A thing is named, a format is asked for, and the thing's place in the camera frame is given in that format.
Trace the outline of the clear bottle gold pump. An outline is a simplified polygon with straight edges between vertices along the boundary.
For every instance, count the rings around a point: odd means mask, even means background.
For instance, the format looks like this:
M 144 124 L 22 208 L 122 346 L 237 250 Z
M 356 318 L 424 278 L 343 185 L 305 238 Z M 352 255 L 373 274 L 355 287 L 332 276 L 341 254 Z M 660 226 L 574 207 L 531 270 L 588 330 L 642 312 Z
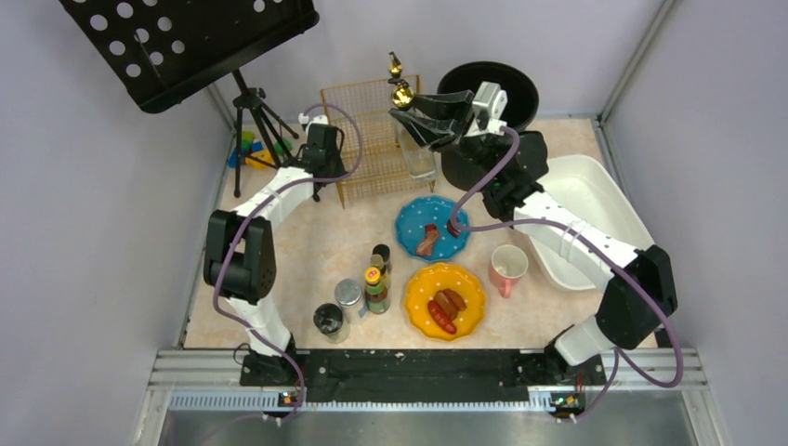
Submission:
M 388 72 L 389 72 L 390 78 L 394 82 L 397 82 L 399 79 L 401 79 L 401 76 L 402 76 L 401 61 L 399 60 L 399 58 L 396 56 L 396 54 L 393 51 L 389 52 L 388 56 L 389 56 Z
M 411 104 L 414 91 L 403 78 L 392 77 L 388 82 L 393 85 L 390 97 L 394 107 L 404 111 L 405 107 Z M 395 123 L 395 135 L 412 181 L 418 184 L 428 184 L 430 189 L 434 190 L 438 176 L 434 154 L 418 146 L 399 122 Z

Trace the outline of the yellow cap sauce bottle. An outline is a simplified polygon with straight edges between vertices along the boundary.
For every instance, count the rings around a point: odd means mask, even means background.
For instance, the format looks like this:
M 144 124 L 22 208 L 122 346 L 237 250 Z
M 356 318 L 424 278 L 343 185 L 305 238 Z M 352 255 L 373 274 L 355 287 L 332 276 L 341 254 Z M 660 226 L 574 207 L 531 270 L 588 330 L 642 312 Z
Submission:
M 387 312 L 390 300 L 381 270 L 377 267 L 369 267 L 364 273 L 364 279 L 367 308 L 374 314 Z

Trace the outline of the black plastic trash bin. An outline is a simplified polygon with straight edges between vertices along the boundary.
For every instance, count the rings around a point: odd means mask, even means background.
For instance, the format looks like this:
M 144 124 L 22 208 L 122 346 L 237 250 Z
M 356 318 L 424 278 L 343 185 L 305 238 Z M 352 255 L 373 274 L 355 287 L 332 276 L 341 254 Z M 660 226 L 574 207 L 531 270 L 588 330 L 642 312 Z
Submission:
M 440 79 L 437 92 L 476 92 L 483 81 L 496 83 L 507 93 L 501 119 L 519 132 L 525 130 L 538 111 L 539 94 L 531 78 L 514 67 L 496 61 L 469 62 L 448 71 Z M 444 152 L 440 161 L 442 174 L 459 190 L 469 190 L 484 174 L 455 150 Z

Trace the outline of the yellow toy block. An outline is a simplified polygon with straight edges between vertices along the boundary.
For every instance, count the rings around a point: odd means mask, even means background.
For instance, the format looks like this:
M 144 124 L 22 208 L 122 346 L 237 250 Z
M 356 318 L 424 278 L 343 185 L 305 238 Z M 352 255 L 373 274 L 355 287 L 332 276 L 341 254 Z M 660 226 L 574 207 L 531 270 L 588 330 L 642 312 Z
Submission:
M 268 150 L 252 152 L 245 157 L 245 162 L 255 169 L 276 168 Z

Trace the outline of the blue toy block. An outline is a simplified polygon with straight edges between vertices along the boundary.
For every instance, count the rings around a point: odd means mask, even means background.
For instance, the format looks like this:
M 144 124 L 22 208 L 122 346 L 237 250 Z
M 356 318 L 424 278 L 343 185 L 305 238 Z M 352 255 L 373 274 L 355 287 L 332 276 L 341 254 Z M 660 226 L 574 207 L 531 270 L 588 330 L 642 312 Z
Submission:
M 262 151 L 262 150 L 263 150 L 263 145 L 262 145 L 262 143 L 260 141 L 253 141 L 253 142 L 243 141 L 242 142 L 242 148 L 241 148 L 242 155 L 240 157 L 242 165 L 246 165 L 246 164 L 252 165 L 253 163 L 249 162 L 247 160 L 248 156 L 252 155 L 253 153 L 257 153 L 259 151 Z M 227 160 L 227 168 L 235 168 L 236 167 L 237 151 L 238 151 L 237 148 L 233 148 L 232 149 L 232 151 L 230 153 L 230 156 L 228 157 L 228 160 Z

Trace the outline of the curved dark sausage piece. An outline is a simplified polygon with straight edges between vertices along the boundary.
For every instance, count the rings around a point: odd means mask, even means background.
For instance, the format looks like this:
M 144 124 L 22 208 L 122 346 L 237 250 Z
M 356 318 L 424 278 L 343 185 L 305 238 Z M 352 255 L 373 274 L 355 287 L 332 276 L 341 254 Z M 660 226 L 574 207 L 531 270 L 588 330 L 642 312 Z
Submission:
M 461 231 L 453 224 L 453 222 L 450 219 L 447 221 L 447 231 L 454 238 L 458 238 L 461 234 Z

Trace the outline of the lime green toy block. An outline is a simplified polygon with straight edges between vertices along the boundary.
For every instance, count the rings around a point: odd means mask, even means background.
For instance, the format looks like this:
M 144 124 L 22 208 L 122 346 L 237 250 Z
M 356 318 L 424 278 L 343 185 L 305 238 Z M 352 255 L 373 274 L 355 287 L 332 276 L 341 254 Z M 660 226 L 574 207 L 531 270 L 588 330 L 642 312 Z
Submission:
M 255 134 L 253 132 L 251 131 L 241 132 L 241 148 L 243 153 L 249 152 L 254 142 L 255 142 Z

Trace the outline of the blue dotted plate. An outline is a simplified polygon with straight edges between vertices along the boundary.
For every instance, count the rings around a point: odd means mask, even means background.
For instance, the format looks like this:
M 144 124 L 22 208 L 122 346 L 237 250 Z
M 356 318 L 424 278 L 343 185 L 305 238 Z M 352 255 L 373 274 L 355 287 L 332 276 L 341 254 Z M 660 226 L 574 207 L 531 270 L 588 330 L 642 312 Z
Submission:
M 449 227 L 455 201 L 439 195 L 418 197 L 405 204 L 394 219 L 395 238 L 410 257 L 447 262 L 467 246 L 470 234 Z

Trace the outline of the white plastic basin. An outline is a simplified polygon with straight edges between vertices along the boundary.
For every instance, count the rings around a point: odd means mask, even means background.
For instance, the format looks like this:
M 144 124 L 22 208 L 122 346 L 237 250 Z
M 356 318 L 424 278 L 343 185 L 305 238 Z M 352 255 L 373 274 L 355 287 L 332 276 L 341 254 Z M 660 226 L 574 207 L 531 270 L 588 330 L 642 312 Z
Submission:
M 577 217 L 611 237 L 639 249 L 654 244 L 646 226 L 613 178 L 596 159 L 566 155 L 547 161 L 539 183 Z M 571 292 L 592 290 L 594 284 L 575 266 L 541 241 L 531 238 L 536 262 L 554 287 Z

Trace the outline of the yellow dotted plate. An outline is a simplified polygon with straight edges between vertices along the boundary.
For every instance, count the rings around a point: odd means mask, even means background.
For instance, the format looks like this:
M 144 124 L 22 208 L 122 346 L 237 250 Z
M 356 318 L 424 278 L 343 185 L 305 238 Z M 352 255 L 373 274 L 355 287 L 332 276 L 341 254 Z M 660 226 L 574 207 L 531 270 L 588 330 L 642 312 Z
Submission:
M 435 263 L 405 284 L 402 304 L 422 335 L 453 342 L 472 335 L 486 316 L 487 297 L 479 279 L 455 264 Z

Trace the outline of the silver lid shaker jar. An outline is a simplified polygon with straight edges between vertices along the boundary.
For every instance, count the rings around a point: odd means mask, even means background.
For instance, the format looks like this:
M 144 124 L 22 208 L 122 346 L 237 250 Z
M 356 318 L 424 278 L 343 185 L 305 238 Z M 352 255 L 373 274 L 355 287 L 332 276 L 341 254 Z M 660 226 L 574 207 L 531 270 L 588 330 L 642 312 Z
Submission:
M 334 294 L 335 302 L 348 323 L 362 323 L 368 308 L 361 285 L 352 279 L 343 279 L 336 285 Z

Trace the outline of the brown sausage middle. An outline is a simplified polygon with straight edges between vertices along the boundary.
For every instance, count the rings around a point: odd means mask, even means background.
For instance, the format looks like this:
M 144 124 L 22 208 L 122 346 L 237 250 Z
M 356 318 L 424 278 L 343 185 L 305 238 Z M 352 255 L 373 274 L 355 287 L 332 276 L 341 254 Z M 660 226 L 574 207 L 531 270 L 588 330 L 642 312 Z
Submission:
M 447 318 L 450 321 L 454 321 L 456 319 L 459 311 L 453 305 L 452 301 L 442 291 L 438 291 L 434 295 L 433 300 L 442 309 L 442 311 L 446 314 Z

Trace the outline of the black lid grinder jar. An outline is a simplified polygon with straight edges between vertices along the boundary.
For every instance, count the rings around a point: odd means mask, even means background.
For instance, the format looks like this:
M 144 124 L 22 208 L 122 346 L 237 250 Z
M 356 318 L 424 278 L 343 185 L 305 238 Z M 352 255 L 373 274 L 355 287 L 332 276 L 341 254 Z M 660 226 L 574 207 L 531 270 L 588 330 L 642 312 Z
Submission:
M 349 336 L 349 325 L 343 310 L 334 303 L 318 306 L 313 312 L 313 323 L 328 342 L 342 343 Z

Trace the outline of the red sausage front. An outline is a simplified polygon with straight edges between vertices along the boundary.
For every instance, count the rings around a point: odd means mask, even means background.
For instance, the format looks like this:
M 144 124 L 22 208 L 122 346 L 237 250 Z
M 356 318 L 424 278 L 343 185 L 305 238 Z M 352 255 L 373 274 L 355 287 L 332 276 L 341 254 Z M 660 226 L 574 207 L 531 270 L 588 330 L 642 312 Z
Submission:
M 439 326 L 439 328 L 441 328 L 443 332 L 448 335 L 456 334 L 457 329 L 453 324 L 453 321 L 435 300 L 430 300 L 427 303 L 427 310 L 432 320 Z

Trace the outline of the black perforated music stand tray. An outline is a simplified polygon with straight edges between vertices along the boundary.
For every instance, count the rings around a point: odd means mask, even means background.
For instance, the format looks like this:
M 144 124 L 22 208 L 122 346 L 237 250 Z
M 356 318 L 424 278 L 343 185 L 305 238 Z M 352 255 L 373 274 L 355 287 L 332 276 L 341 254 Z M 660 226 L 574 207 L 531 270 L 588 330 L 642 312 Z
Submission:
M 315 27 L 311 1 L 63 1 L 61 6 L 149 114 Z

